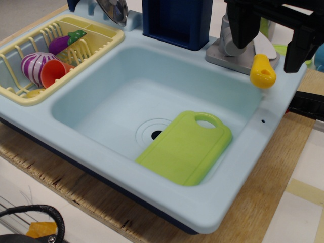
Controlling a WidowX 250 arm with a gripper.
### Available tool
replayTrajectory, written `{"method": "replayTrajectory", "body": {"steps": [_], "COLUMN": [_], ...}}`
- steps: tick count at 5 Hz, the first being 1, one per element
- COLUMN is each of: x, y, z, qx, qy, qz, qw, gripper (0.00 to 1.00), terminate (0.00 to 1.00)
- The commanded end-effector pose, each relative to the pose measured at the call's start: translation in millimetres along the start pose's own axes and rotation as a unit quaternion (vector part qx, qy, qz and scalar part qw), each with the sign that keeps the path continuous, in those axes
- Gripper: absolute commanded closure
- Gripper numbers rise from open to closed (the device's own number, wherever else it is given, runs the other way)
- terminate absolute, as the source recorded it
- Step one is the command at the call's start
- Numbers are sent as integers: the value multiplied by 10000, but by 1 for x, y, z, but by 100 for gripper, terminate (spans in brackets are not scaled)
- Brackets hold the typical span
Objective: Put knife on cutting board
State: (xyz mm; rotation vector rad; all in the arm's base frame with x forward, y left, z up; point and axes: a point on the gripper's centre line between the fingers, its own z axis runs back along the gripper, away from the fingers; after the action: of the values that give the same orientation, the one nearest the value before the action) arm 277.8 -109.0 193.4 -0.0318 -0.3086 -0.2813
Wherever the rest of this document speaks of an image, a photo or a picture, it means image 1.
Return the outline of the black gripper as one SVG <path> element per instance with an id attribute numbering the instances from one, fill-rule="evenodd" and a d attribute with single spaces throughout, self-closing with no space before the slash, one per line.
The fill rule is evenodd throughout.
<path id="1" fill-rule="evenodd" d="M 294 30 L 284 71 L 296 73 L 323 44 L 323 1 L 226 1 L 232 39 L 245 48 L 259 33 L 263 17 Z"/>

